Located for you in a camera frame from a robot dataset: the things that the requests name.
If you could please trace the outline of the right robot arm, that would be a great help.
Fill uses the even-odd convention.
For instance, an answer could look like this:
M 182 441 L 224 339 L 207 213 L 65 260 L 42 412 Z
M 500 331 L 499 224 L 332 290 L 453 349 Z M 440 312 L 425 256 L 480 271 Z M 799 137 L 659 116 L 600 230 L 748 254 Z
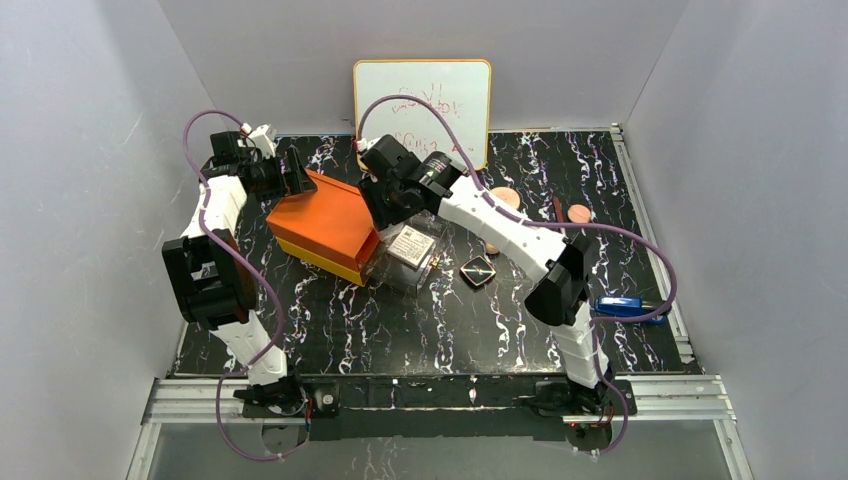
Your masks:
M 391 135 L 360 140 L 356 149 L 368 171 L 358 189 L 375 229 L 391 232 L 427 211 L 506 255 L 533 284 L 524 306 L 554 335 L 571 398 L 585 409 L 601 407 L 608 399 L 611 371 L 593 339 L 587 303 L 596 242 L 532 225 L 483 187 L 472 168 L 443 152 L 419 159 Z

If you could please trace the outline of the black square compact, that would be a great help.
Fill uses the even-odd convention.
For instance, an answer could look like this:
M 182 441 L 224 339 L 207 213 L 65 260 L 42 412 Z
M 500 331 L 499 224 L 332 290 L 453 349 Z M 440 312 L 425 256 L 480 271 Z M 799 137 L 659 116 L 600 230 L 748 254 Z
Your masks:
M 495 267 L 484 256 L 475 256 L 459 267 L 460 276 L 472 289 L 479 289 L 496 276 Z

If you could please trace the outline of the white eyeshadow palette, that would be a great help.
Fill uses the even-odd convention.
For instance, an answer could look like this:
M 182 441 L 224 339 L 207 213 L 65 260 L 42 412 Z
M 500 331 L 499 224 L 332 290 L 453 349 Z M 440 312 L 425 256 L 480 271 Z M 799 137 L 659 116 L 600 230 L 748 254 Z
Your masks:
M 404 225 L 388 245 L 388 253 L 413 269 L 418 269 L 427 258 L 436 239 L 409 225 Z

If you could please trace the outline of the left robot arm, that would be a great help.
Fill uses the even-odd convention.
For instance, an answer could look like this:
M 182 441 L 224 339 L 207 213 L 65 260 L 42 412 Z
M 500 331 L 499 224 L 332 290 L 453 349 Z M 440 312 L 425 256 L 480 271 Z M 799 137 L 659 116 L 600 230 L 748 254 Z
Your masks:
M 256 312 L 255 269 L 238 250 L 236 227 L 250 196 L 258 201 L 312 193 L 299 153 L 278 152 L 269 125 L 213 134 L 213 154 L 198 171 L 199 199 L 189 225 L 164 243 L 162 256 L 178 307 L 188 323 L 222 341 L 245 368 L 249 405 L 296 409 L 306 400 L 299 376 Z

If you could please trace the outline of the clear plastic drawer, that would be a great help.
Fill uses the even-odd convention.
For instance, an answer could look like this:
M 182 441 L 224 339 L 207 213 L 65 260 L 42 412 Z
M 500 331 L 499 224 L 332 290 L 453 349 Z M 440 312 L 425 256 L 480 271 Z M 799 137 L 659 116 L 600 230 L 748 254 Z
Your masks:
M 370 280 L 417 295 L 446 249 L 447 223 L 419 213 L 378 233 L 378 245 L 365 265 Z

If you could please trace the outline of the orange drawer organizer box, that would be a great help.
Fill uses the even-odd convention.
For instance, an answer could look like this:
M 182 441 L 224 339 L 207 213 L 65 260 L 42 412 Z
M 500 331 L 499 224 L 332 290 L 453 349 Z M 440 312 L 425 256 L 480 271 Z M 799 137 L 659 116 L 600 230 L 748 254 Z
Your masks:
M 355 285 L 380 238 L 359 190 L 309 170 L 317 189 L 282 198 L 266 217 L 281 249 Z

